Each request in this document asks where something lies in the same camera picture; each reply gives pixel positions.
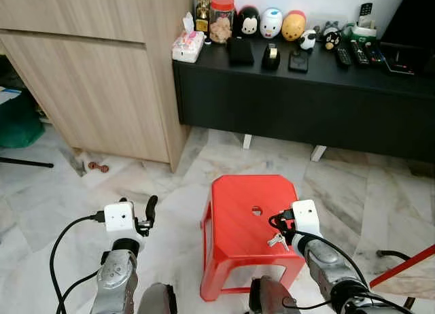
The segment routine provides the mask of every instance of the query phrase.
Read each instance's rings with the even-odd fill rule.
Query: red jar lid
[[[234,9],[234,0],[211,0],[211,7],[214,10],[228,11]]]

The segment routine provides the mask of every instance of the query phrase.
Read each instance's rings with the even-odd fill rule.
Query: yellow egg-shaped toy
[[[305,23],[307,18],[304,12],[300,10],[292,10],[284,18],[281,34],[287,41],[298,39],[305,31]]]

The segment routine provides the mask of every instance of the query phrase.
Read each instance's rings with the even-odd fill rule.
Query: marble floor
[[[296,186],[300,199],[312,198],[321,231],[351,254],[370,281],[395,266],[377,258],[380,248],[410,256],[435,242],[434,179],[416,172],[410,162],[363,152],[328,148],[311,162],[312,145],[254,137],[250,150],[240,135],[193,128],[176,173],[156,162],[87,155],[110,171],[87,172],[51,126],[34,145],[0,150],[0,156],[50,161],[53,169],[0,164],[0,313],[54,313],[56,297],[48,270],[50,250],[72,220],[89,215],[121,196],[144,204],[157,194],[156,224],[139,255],[138,304],[142,291],[155,281],[174,285],[183,313],[244,313],[247,295],[223,295],[215,302],[199,296],[202,243],[199,220],[210,183],[229,173],[276,173]],[[107,249],[101,224],[84,222],[70,230],[58,248],[56,272],[62,290],[99,267]],[[251,275],[260,270],[250,268]],[[231,277],[249,283],[249,275]],[[96,291],[89,281],[71,293],[69,313],[89,313]],[[306,267],[290,289],[300,306],[322,301]],[[384,294],[402,303],[404,297]],[[418,299],[416,313],[435,313],[435,302]],[[305,313],[332,313],[322,307]]]

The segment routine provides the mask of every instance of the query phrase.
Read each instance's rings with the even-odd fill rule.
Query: wire
[[[355,297],[364,297],[364,298],[368,298],[368,299],[374,299],[374,300],[378,300],[379,302],[383,302],[384,304],[387,304],[389,306],[394,307],[395,309],[397,309],[398,311],[404,313],[404,314],[413,314],[413,312],[411,312],[408,309],[405,309],[404,307],[401,307],[400,305],[394,304],[393,302],[390,302],[389,300],[386,300],[380,296],[376,296],[376,295],[368,295],[368,294],[356,294]]]
[[[83,283],[83,282],[85,282],[85,281],[87,281],[87,280],[89,280],[89,279],[95,277],[95,276],[97,275],[97,273],[98,273],[98,270],[95,271],[94,273],[91,273],[90,275],[88,275],[88,276],[86,276],[86,277],[84,277],[84,278],[81,278],[80,280],[76,281],[75,283],[73,283],[73,284],[72,284],[72,285],[67,289],[67,291],[63,294],[62,299],[60,300],[59,305],[57,306],[56,314],[60,314],[60,309],[64,306],[65,300],[67,299],[69,293],[72,292],[73,289],[74,289],[75,287],[77,287],[79,284],[81,284],[81,283]]]
[[[330,241],[327,241],[325,238],[321,238],[315,234],[310,234],[309,232],[303,232],[303,231],[299,231],[299,230],[294,230],[295,234],[301,234],[302,236],[307,236],[307,237],[311,237],[314,239],[317,239],[319,241],[324,242],[326,245],[331,246],[333,249],[335,249],[338,253],[340,253],[341,255],[344,256],[344,258],[352,265],[353,269],[356,271],[358,277],[360,278],[361,282],[368,287],[367,281],[364,278],[360,268],[358,268],[358,266],[356,265],[356,263],[350,258],[349,255],[347,255],[345,253],[345,251],[343,251],[340,247],[334,245],[333,243],[331,243]]]
[[[327,300],[327,301],[325,301],[325,302],[321,302],[320,304],[313,305],[313,306],[307,306],[307,307],[287,306],[287,305],[284,304],[284,300],[285,300],[286,298],[288,298],[288,297],[284,297],[284,298],[283,298],[283,300],[282,300],[282,302],[281,302],[281,305],[283,305],[283,307],[285,307],[285,308],[287,308],[287,309],[302,309],[302,310],[304,310],[304,309],[316,309],[317,307],[325,306],[325,305],[331,303],[331,300]]]
[[[50,254],[50,276],[52,278],[54,291],[56,292],[57,299],[58,299],[59,304],[60,304],[60,311],[62,312],[62,314],[67,314],[67,311],[66,311],[65,306],[62,302],[62,294],[61,294],[60,289],[59,289],[59,284],[57,283],[56,273],[54,272],[54,255],[56,254],[56,250],[57,250],[57,247],[60,243],[60,240],[67,233],[67,231],[70,229],[70,227],[74,226],[75,224],[78,224],[79,222],[82,222],[85,220],[93,220],[93,219],[94,219],[94,215],[89,215],[87,217],[81,217],[80,219],[72,221],[64,230],[62,230],[59,237],[57,237],[57,240],[54,243],[53,248],[52,248],[52,252]]]

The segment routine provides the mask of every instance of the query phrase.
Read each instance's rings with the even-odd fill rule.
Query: red plastic stool
[[[286,251],[281,245],[267,245],[277,233],[269,225],[268,218],[288,209],[295,200],[298,199],[293,184],[280,175],[225,175],[212,183],[201,221],[203,300],[216,300],[220,294],[249,292],[248,287],[222,289],[231,270],[238,266],[284,266],[280,282],[290,288],[305,261],[291,246],[290,251]],[[206,233],[209,220],[211,236]]]

